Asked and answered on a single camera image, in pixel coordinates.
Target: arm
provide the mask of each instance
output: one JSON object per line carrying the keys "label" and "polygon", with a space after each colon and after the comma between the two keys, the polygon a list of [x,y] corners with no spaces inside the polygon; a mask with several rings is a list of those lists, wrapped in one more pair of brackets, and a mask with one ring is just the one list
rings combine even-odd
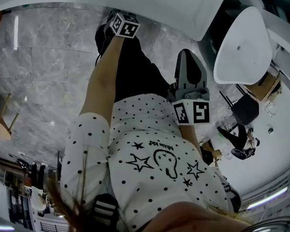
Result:
{"label": "arm", "polygon": [[183,139],[188,140],[191,142],[198,150],[202,158],[201,148],[195,134],[194,126],[179,126],[180,132],[182,133]]}
{"label": "arm", "polygon": [[92,72],[86,99],[81,110],[84,113],[97,113],[111,124],[116,95],[116,75],[121,47],[125,38],[115,36]]}

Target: star print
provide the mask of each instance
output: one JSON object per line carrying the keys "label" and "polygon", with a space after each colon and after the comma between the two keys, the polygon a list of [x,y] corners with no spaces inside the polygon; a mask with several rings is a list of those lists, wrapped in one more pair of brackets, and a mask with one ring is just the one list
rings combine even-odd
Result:
{"label": "star print", "polygon": [[127,164],[132,164],[137,166],[137,170],[140,172],[143,168],[151,168],[154,169],[152,166],[150,166],[147,161],[149,157],[144,158],[144,159],[139,159],[137,156],[134,154],[131,154],[134,157],[134,161],[128,161],[126,162]]}
{"label": "star print", "polygon": [[193,174],[195,179],[198,180],[199,174],[204,173],[203,171],[198,169],[199,162],[197,162],[197,164],[195,164],[194,166],[190,165],[189,163],[187,163],[187,164],[188,164],[188,168],[190,169],[187,174]]}
{"label": "star print", "polygon": [[186,180],[186,179],[184,178],[184,182],[183,182],[183,183],[186,184],[187,187],[192,187],[192,184],[190,184],[190,179],[189,179],[189,180]]}
{"label": "star print", "polygon": [[143,143],[137,144],[134,142],[135,145],[132,145],[132,147],[136,147],[136,149],[143,149],[144,147],[142,146]]}

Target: black chair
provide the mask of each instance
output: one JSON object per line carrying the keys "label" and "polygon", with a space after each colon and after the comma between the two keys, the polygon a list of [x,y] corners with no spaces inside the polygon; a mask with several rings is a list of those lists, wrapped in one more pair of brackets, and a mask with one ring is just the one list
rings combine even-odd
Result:
{"label": "black chair", "polygon": [[220,94],[230,106],[237,123],[241,125],[250,124],[259,115],[259,103],[252,99],[249,94],[245,93],[243,89],[237,84],[236,87],[243,94],[243,97],[233,104],[228,96],[224,96],[221,91]]}

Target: shoe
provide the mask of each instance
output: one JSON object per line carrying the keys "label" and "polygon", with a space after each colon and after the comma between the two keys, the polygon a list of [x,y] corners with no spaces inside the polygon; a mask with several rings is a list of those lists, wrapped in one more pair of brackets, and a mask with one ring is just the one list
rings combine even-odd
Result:
{"label": "shoe", "polygon": [[41,166],[45,166],[45,168],[48,167],[48,165],[45,162],[41,162]]}

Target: black pants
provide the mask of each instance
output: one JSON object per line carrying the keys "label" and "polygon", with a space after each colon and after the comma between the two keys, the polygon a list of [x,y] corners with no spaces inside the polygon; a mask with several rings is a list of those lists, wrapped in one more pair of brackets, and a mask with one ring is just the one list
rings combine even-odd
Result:
{"label": "black pants", "polygon": [[[105,40],[104,26],[99,27],[95,37],[101,55],[110,43]],[[157,66],[142,52],[139,39],[126,38],[118,62],[115,102],[140,94],[157,94],[167,98],[168,89],[169,84]]]}
{"label": "black pants", "polygon": [[237,127],[238,127],[238,137],[234,136],[233,134],[231,134],[230,132],[227,132],[224,129],[220,129],[219,132],[226,139],[228,139],[236,149],[242,150],[245,147],[245,144],[247,141],[247,133],[246,133],[245,126],[237,124]]}
{"label": "black pants", "polygon": [[44,181],[44,170],[45,166],[42,165],[39,170],[39,177],[37,179],[37,165],[34,164],[31,170],[31,184],[37,189],[43,190],[43,181]]}

